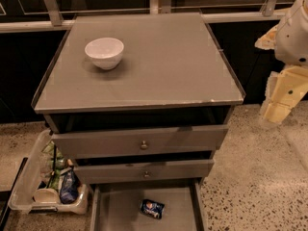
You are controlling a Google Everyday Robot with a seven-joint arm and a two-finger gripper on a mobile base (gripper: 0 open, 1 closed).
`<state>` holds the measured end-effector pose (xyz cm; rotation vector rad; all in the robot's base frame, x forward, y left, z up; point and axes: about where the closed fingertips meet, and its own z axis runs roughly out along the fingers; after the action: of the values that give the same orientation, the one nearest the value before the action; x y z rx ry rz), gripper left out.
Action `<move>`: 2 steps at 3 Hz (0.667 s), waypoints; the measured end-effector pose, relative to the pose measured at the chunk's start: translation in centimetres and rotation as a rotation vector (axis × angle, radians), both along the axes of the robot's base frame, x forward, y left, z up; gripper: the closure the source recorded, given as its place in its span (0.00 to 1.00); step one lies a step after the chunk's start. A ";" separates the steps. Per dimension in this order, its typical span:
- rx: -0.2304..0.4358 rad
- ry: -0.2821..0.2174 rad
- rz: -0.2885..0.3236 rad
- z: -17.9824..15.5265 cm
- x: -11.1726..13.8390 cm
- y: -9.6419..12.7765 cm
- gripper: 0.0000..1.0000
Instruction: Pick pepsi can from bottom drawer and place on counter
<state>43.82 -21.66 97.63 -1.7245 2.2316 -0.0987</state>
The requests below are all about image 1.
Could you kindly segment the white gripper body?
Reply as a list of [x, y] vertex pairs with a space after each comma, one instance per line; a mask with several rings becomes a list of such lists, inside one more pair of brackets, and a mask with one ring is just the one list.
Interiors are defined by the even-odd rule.
[[285, 64], [308, 65], [308, 0], [295, 0], [279, 21], [274, 52]]

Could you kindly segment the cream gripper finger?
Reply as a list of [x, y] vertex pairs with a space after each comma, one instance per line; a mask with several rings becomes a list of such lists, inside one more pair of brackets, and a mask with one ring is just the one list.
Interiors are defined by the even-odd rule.
[[262, 50], [274, 50], [276, 44], [277, 28], [277, 25], [270, 28], [264, 35], [256, 40], [254, 46]]
[[273, 71], [267, 81], [260, 119], [265, 124], [280, 124], [308, 93], [308, 67], [286, 65]]

